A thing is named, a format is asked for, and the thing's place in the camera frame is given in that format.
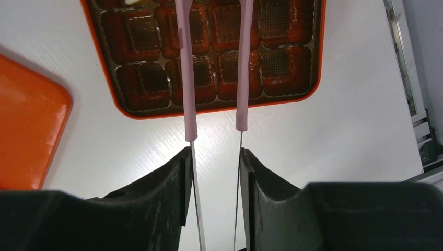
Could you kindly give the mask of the pink tongs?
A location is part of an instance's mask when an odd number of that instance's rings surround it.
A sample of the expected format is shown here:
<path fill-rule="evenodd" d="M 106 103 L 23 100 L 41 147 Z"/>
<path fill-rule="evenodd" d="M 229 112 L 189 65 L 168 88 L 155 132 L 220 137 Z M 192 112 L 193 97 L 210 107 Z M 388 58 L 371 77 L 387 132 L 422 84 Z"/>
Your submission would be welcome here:
<path fill-rule="evenodd" d="M 204 223 L 197 177 L 197 166 L 194 141 L 197 139 L 195 80 L 193 55 L 190 32 L 190 9 L 192 1 L 176 1 L 177 26 L 180 42 L 181 79 L 183 90 L 183 109 L 185 140 L 190 143 L 192 154 L 193 189 L 199 234 L 200 250 L 206 250 Z M 238 85 L 237 85 L 237 122 L 240 132 L 248 129 L 249 101 L 249 56 L 251 52 L 251 26 L 254 1 L 240 1 L 241 25 L 238 56 Z"/>

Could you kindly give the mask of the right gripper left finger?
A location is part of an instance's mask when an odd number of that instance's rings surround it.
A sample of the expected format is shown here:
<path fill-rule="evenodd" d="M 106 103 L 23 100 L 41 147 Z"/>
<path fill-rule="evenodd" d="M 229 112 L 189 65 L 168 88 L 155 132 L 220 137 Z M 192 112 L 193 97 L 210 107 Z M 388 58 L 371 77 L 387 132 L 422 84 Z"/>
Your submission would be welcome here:
<path fill-rule="evenodd" d="M 1 192 L 1 250 L 177 250 L 186 224 L 192 154 L 103 198 L 58 190 Z"/>

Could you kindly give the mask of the white rectangular chocolate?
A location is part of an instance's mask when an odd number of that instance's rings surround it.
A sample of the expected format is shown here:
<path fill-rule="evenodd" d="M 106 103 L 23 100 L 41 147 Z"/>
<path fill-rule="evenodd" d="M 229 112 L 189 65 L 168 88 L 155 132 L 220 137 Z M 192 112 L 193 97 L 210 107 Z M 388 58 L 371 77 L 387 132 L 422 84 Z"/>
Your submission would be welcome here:
<path fill-rule="evenodd" d="M 147 0 L 124 0 L 126 5 L 144 5 L 146 4 Z"/>

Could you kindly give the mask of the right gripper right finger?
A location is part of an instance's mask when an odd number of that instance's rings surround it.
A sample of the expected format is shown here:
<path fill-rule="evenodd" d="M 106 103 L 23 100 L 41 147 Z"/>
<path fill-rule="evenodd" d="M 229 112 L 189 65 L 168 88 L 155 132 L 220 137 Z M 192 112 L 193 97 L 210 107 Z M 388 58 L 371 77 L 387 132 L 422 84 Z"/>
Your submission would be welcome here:
<path fill-rule="evenodd" d="M 240 152 L 246 250 L 442 250 L 442 192 L 423 182 L 298 188 Z"/>

